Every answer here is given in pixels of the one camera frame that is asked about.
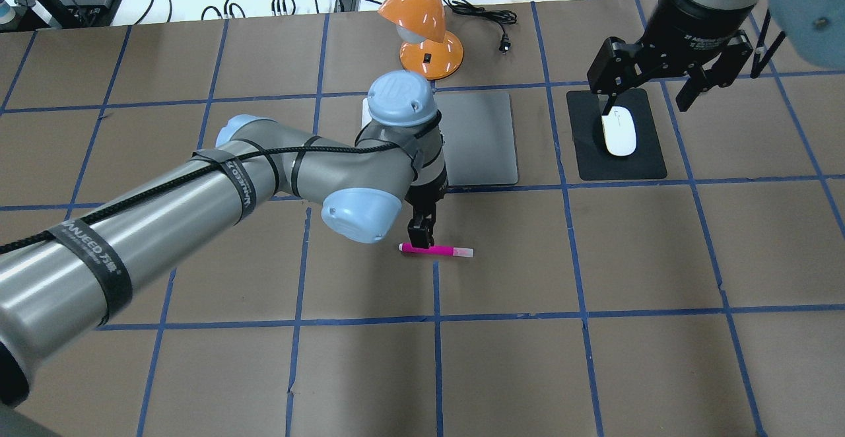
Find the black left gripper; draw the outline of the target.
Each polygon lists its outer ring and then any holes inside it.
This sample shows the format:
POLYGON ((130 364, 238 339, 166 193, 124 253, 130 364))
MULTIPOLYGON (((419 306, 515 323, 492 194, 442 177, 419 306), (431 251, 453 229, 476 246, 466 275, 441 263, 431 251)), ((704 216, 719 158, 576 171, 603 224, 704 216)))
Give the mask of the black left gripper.
POLYGON ((448 188, 447 170, 441 170, 434 180, 419 186, 411 186, 405 194, 405 202, 411 206, 411 220, 407 232, 411 247, 431 248, 435 245, 437 203, 444 198, 448 188))

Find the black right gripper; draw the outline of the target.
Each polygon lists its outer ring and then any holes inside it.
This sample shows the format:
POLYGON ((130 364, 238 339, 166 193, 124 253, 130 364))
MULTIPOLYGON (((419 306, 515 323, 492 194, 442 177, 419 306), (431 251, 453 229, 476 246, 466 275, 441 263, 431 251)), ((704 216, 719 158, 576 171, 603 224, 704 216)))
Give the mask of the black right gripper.
POLYGON ((701 94, 732 85, 752 52, 742 28, 719 34, 705 20, 654 13, 636 42, 610 36, 601 43, 588 68, 588 85, 592 94, 601 95, 601 116, 609 116, 625 91, 654 79, 686 76, 675 103, 687 112, 701 94))

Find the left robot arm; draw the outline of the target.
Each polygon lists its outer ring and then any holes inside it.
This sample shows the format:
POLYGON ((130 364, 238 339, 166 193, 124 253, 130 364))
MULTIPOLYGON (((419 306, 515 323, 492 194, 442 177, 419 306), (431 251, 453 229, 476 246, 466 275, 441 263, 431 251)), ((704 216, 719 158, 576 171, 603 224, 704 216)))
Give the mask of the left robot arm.
POLYGON ((319 203, 326 226, 359 244, 383 240, 408 201, 422 224, 411 239, 431 244, 446 183, 432 86, 393 71, 366 100, 370 120, 354 145, 233 116, 213 149, 84 217, 2 245, 2 404, 21 404, 43 362, 281 191, 319 203))

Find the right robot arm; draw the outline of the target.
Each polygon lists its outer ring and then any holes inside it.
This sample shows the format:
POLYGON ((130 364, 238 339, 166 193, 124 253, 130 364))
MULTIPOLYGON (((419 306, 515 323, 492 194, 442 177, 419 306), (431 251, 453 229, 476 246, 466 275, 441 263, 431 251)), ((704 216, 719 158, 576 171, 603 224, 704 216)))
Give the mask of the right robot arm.
POLYGON ((676 97, 688 110, 702 93, 728 87, 752 60, 760 75, 784 40, 815 66, 843 68, 843 0, 658 0, 642 37, 609 37, 588 69, 600 112, 652 79, 687 81, 676 97))

